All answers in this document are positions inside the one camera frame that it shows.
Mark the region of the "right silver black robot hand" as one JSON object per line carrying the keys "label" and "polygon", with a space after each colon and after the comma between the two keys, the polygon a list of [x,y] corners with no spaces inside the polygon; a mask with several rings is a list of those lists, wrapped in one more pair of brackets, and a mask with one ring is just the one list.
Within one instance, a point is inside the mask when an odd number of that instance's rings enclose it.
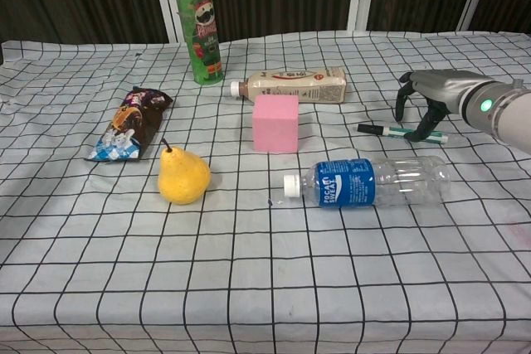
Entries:
{"label": "right silver black robot hand", "polygon": [[397,92],[394,119],[402,121],[405,103],[410,95],[418,93],[426,99],[427,112],[413,132],[405,139],[418,143],[431,135],[435,127],[449,114],[460,114],[465,94],[476,87],[492,84],[488,76],[465,70],[415,70],[399,78],[402,84]]}

